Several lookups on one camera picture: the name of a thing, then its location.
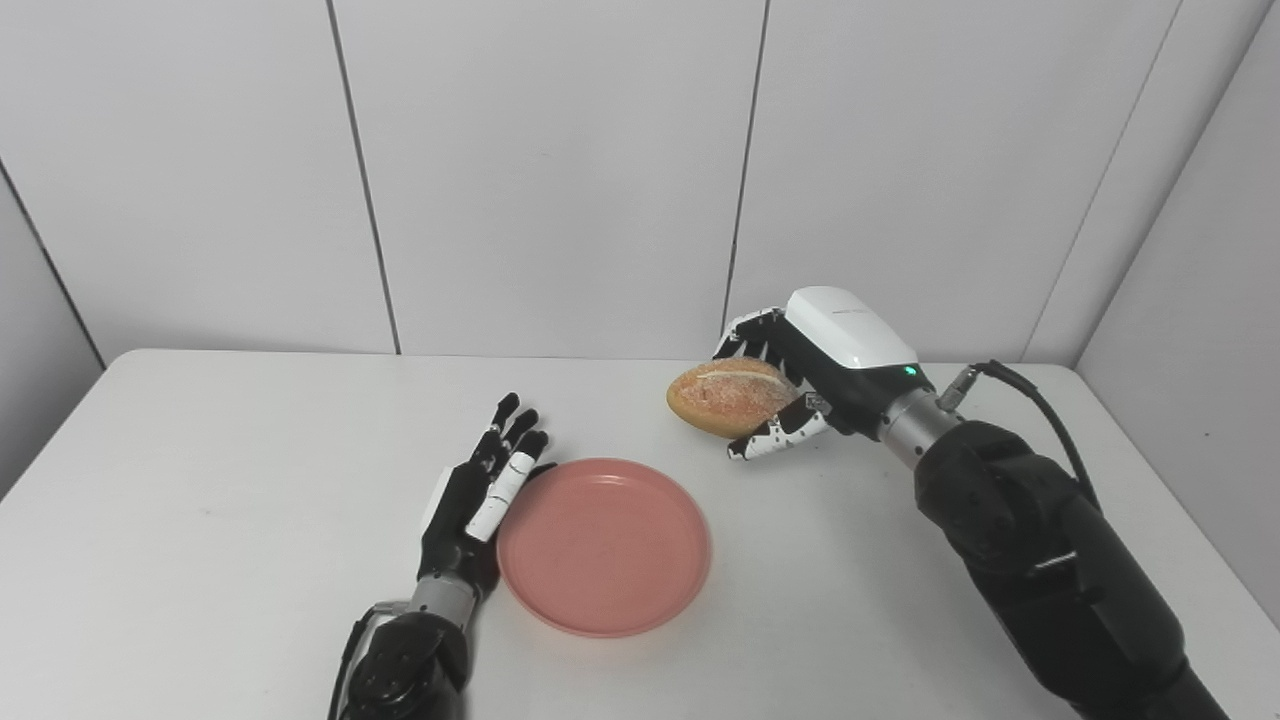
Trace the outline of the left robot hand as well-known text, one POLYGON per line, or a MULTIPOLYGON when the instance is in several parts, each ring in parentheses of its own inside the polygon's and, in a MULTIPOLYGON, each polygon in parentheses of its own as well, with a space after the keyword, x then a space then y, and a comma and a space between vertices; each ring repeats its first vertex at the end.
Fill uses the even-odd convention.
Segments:
POLYGON ((536 409, 508 393, 468 459, 444 470, 420 539, 419 582, 451 577, 479 600, 495 589, 500 524, 518 493, 557 466, 541 461, 549 436, 538 428, 539 420, 536 409))

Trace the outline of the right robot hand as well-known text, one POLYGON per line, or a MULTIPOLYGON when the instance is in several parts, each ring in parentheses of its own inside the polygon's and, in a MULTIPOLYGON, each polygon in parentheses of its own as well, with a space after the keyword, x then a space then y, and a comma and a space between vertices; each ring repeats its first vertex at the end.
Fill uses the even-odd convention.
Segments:
POLYGON ((911 348, 847 290, 810 286, 781 307, 733 319, 714 356, 754 357, 801 389, 797 400, 727 447, 748 461, 814 439, 828 430, 878 441, 892 410, 936 387, 911 348))

